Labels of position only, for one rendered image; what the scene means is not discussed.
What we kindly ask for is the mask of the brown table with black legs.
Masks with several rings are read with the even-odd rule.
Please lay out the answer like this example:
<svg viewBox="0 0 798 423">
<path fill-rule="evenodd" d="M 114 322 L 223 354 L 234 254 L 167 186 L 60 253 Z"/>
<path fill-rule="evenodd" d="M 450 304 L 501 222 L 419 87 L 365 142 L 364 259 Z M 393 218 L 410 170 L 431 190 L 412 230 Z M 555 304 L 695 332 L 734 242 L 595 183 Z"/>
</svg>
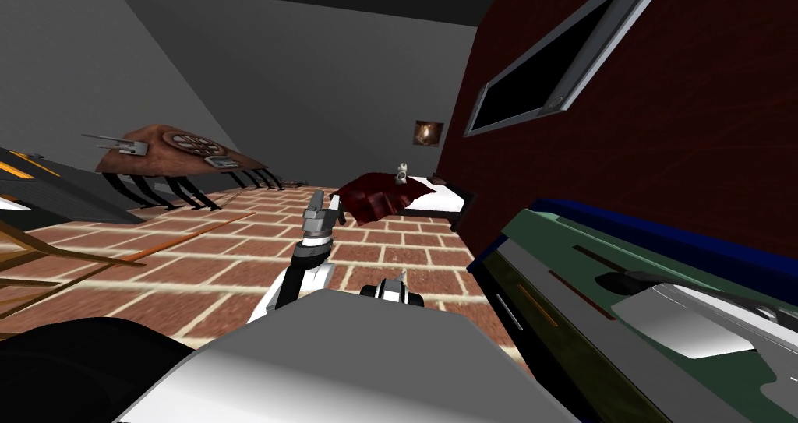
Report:
<svg viewBox="0 0 798 423">
<path fill-rule="evenodd" d="M 192 183 L 189 179 L 192 176 L 228 174 L 243 189 L 245 186 L 238 174 L 244 174 L 257 188 L 284 190 L 265 164 L 212 139 L 173 126 L 148 125 L 122 138 L 92 137 L 111 141 L 110 145 L 101 146 L 107 153 L 95 171 L 115 191 L 143 208 L 156 203 L 166 210 L 177 208 L 150 187 L 148 178 L 163 178 L 172 193 L 194 210 L 219 210 L 221 206 Z"/>
</svg>

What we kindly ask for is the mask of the grey framed wall television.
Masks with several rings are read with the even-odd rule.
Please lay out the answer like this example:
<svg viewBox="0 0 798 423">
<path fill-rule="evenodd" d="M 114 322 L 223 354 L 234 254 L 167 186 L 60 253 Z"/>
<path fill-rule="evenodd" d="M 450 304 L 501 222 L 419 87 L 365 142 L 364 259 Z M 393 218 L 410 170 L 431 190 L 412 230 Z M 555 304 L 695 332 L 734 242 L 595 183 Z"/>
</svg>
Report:
<svg viewBox="0 0 798 423">
<path fill-rule="evenodd" d="M 586 1 L 481 88 L 464 136 L 566 111 L 652 1 Z"/>
</svg>

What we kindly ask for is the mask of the green and blue counter cabinet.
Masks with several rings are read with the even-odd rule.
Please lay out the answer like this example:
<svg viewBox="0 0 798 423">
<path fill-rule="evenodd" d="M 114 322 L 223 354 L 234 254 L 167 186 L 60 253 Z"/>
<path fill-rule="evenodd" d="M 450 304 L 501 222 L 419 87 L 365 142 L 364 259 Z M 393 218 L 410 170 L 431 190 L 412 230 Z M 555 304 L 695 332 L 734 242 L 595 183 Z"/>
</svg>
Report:
<svg viewBox="0 0 798 423">
<path fill-rule="evenodd" d="M 602 210 L 476 200 L 469 271 L 587 423 L 798 423 L 798 259 Z"/>
</svg>

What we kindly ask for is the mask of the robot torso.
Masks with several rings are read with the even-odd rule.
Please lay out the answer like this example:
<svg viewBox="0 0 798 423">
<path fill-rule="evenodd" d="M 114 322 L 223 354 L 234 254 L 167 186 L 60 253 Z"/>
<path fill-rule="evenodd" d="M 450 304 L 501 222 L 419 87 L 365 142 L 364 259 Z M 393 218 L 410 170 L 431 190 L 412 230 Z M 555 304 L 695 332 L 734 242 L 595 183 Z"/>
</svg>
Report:
<svg viewBox="0 0 798 423">
<path fill-rule="evenodd" d="M 580 423 L 466 317 L 322 289 L 212 340 L 119 423 Z"/>
</svg>

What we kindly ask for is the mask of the small framed wall picture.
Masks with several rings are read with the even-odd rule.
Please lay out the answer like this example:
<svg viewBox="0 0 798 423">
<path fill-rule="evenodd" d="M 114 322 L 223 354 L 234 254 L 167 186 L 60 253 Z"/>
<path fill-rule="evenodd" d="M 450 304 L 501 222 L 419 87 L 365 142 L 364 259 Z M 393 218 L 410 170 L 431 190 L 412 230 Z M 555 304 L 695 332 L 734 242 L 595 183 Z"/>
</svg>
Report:
<svg viewBox="0 0 798 423">
<path fill-rule="evenodd" d="M 443 133 L 442 122 L 417 121 L 412 143 L 416 146 L 438 147 Z"/>
</svg>

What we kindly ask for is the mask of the wooden chair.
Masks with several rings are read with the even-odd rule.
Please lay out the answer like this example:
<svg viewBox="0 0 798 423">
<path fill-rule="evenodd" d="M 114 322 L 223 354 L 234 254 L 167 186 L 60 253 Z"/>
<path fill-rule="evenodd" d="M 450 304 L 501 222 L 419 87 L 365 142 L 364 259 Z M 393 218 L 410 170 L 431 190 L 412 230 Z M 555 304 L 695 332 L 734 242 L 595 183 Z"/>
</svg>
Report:
<svg viewBox="0 0 798 423">
<path fill-rule="evenodd" d="M 254 216 L 203 211 L 195 223 L 181 221 L 182 233 L 168 233 L 163 226 L 171 221 L 169 213 L 150 208 L 134 214 L 144 222 L 80 223 L 0 234 L 0 340 L 51 323 L 122 318 L 151 294 L 99 288 L 109 275 L 152 273 L 171 261 L 166 250 Z"/>
</svg>

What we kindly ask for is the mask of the black cabinet with orange stripes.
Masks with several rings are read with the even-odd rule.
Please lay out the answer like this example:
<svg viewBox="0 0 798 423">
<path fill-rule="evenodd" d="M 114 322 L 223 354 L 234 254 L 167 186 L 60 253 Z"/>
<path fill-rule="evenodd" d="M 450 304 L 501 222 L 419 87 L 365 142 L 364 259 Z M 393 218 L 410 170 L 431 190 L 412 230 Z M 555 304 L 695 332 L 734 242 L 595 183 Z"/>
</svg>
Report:
<svg viewBox="0 0 798 423">
<path fill-rule="evenodd" d="M 22 231 L 68 222 L 141 224 L 139 206 L 100 175 L 0 147 L 0 221 Z"/>
</svg>

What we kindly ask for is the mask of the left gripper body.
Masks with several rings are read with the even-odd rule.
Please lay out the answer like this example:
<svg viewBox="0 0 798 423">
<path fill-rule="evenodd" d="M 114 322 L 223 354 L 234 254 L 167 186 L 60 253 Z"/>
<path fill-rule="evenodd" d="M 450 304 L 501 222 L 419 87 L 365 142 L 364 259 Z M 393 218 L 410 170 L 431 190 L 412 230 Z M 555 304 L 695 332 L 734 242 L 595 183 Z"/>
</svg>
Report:
<svg viewBox="0 0 798 423">
<path fill-rule="evenodd" d="M 334 227 L 334 211 L 321 208 L 307 208 L 303 212 L 304 237 L 329 237 Z"/>
</svg>

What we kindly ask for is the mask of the bed with red blanket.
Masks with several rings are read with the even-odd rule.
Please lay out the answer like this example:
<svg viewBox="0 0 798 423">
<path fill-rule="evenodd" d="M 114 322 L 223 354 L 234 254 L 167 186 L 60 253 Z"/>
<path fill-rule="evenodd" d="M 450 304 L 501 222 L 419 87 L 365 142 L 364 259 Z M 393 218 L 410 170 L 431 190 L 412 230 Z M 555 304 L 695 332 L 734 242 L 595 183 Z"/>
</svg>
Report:
<svg viewBox="0 0 798 423">
<path fill-rule="evenodd" d="M 443 219 L 457 230 L 475 194 L 435 172 L 428 177 L 406 176 L 397 184 L 396 175 L 369 172 L 329 194 L 338 198 L 338 209 L 348 212 L 359 226 L 389 216 Z"/>
</svg>

